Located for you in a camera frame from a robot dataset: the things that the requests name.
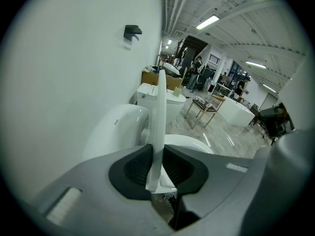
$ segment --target white bathtub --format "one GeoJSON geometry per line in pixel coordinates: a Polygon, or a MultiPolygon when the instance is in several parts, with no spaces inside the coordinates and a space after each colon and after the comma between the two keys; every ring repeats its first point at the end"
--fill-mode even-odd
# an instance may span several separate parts
{"type": "Polygon", "coordinates": [[[241,103],[225,96],[218,113],[231,125],[246,127],[255,115],[241,103]]]}

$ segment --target fluorescent light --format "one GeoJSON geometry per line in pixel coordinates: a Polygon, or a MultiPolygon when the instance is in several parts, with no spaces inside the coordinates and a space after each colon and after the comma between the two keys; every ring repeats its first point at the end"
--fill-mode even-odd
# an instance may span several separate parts
{"type": "Polygon", "coordinates": [[[265,86],[265,87],[267,87],[268,89],[270,89],[272,92],[276,92],[276,91],[274,91],[272,88],[266,86],[265,84],[262,84],[262,85],[265,86]]]}
{"type": "Polygon", "coordinates": [[[196,28],[198,30],[201,30],[202,28],[205,28],[206,26],[212,24],[213,22],[215,22],[217,20],[219,20],[219,18],[217,16],[213,15],[211,18],[207,19],[205,22],[201,23],[196,28]]]}
{"type": "Polygon", "coordinates": [[[261,67],[261,68],[265,68],[265,69],[266,69],[266,66],[265,66],[265,65],[262,65],[262,64],[257,64],[257,63],[253,63],[253,62],[249,62],[249,61],[245,61],[245,63],[250,64],[250,65],[259,66],[259,67],[261,67]]]}

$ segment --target toilet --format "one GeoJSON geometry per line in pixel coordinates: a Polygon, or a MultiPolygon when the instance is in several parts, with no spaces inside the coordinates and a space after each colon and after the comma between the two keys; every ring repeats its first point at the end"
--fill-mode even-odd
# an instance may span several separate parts
{"type": "MultiPolygon", "coordinates": [[[[155,100],[158,94],[158,86],[153,86],[147,83],[141,84],[137,90],[137,105],[145,107],[149,110],[151,115],[152,110],[155,107],[155,100]]],[[[186,102],[186,98],[183,95],[178,97],[173,95],[173,91],[167,89],[166,91],[166,124],[175,120],[186,102]]]]}

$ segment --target wall hook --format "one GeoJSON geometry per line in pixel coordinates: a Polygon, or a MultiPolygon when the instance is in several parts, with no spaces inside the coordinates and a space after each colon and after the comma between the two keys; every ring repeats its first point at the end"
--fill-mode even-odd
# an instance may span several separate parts
{"type": "Polygon", "coordinates": [[[135,26],[135,25],[125,26],[124,38],[131,41],[132,37],[135,37],[139,41],[139,38],[137,37],[136,34],[142,34],[142,30],[139,28],[139,26],[135,26]]]}

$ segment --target white rod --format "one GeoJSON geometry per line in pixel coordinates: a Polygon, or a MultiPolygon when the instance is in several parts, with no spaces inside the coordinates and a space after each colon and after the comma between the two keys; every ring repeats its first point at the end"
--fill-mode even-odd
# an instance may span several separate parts
{"type": "Polygon", "coordinates": [[[165,28],[164,29],[167,28],[167,6],[168,6],[167,0],[165,0],[165,28]]]}
{"type": "Polygon", "coordinates": [[[168,30],[167,30],[168,32],[171,30],[171,25],[172,25],[174,14],[175,14],[175,11],[176,11],[176,8],[177,8],[178,1],[179,0],[175,0],[175,2],[174,2],[174,7],[172,9],[171,19],[170,19],[169,25],[168,25],[168,30]]]}
{"type": "Polygon", "coordinates": [[[178,20],[179,16],[181,15],[181,12],[182,12],[182,10],[184,8],[184,5],[185,5],[186,1],[187,0],[182,0],[182,2],[181,2],[181,6],[178,9],[178,12],[177,12],[177,15],[176,15],[176,18],[175,18],[175,21],[174,21],[174,24],[173,24],[173,27],[172,27],[172,30],[171,30],[171,34],[172,34],[172,32],[173,32],[173,30],[174,30],[174,28],[176,26],[177,20],[178,20]]]}

